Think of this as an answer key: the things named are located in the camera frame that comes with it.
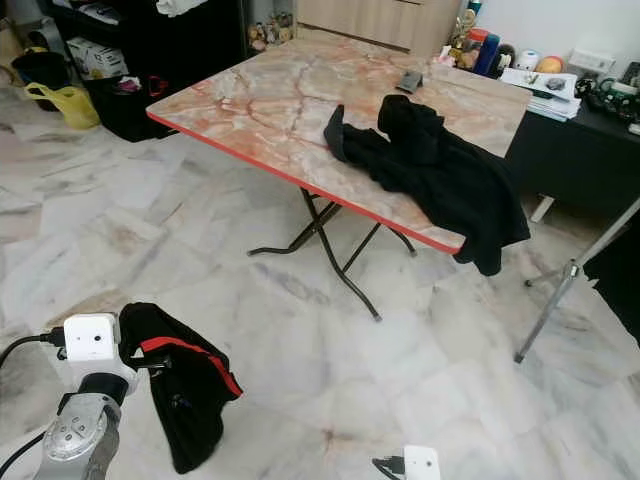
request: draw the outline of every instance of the black jacket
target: black jacket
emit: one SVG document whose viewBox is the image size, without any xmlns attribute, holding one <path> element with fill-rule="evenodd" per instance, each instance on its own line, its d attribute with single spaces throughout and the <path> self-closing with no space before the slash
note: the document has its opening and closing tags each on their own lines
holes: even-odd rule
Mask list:
<svg viewBox="0 0 640 480">
<path fill-rule="evenodd" d="M 454 258 L 484 275 L 500 271 L 501 248 L 529 238 L 503 159 L 447 131 L 435 110 L 403 95 L 385 97 L 378 128 L 343 124 L 340 105 L 324 131 L 340 161 L 367 170 L 390 192 L 409 194 L 438 225 L 466 237 Z"/>
<path fill-rule="evenodd" d="M 130 303 L 120 313 L 120 356 L 138 347 L 145 361 L 168 356 L 171 367 L 150 372 L 151 393 L 178 473 L 198 467 L 222 437 L 222 408 L 242 395 L 229 359 L 152 303 Z"/>
</svg>

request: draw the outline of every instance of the red strap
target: red strap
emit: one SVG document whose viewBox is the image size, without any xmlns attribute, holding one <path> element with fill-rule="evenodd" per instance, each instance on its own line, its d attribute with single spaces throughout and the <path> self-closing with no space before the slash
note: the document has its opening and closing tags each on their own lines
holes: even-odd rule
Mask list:
<svg viewBox="0 0 640 480">
<path fill-rule="evenodd" d="M 179 338 L 173 337 L 155 337 L 150 338 L 149 340 L 145 340 L 140 344 L 143 352 L 150 352 L 160 347 L 164 347 L 165 345 L 177 345 L 178 347 L 188 348 L 189 350 L 193 350 L 194 352 L 204 353 L 207 358 L 216 366 L 218 372 L 222 376 L 224 383 L 227 385 L 229 390 L 235 394 L 237 397 L 242 395 L 242 389 L 236 382 L 236 379 L 233 377 L 233 374 L 230 373 L 222 364 L 222 360 L 218 357 L 211 355 L 211 353 L 207 352 L 204 348 L 198 347 L 197 345 L 191 345 Z"/>
</svg>

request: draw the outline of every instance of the gray robot arm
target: gray robot arm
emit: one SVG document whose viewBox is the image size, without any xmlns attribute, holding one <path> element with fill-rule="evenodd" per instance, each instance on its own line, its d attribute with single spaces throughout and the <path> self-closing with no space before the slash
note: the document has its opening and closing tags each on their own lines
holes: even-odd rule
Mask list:
<svg viewBox="0 0 640 480">
<path fill-rule="evenodd" d="M 103 480 L 118 450 L 120 406 L 135 390 L 137 374 L 120 359 L 114 315 L 69 317 L 64 336 L 78 391 L 63 397 L 57 418 L 45 432 L 35 479 Z"/>
<path fill-rule="evenodd" d="M 36 480 L 104 480 L 118 450 L 120 407 L 108 395 L 77 393 L 47 429 Z"/>
</svg>

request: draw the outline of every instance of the white box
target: white box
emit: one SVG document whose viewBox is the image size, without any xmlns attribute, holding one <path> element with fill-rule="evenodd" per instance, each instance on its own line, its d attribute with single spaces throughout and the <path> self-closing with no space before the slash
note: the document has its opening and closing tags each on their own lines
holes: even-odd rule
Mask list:
<svg viewBox="0 0 640 480">
<path fill-rule="evenodd" d="M 83 80 L 100 80 L 129 73 L 124 55 L 117 48 L 105 47 L 82 37 L 67 40 L 67 45 Z"/>
</svg>

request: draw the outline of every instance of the yellow plastic bag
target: yellow plastic bag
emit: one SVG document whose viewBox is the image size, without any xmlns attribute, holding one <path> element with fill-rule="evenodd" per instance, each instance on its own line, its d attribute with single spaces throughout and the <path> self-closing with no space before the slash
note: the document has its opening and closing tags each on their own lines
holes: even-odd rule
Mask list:
<svg viewBox="0 0 640 480">
<path fill-rule="evenodd" d="M 64 120 L 71 128 L 79 130 L 91 128 L 100 123 L 100 117 L 93 108 L 89 95 L 78 87 L 63 87 L 59 90 L 51 90 L 40 83 L 32 82 L 24 91 L 29 98 L 34 100 L 49 100 L 64 115 Z"/>
</svg>

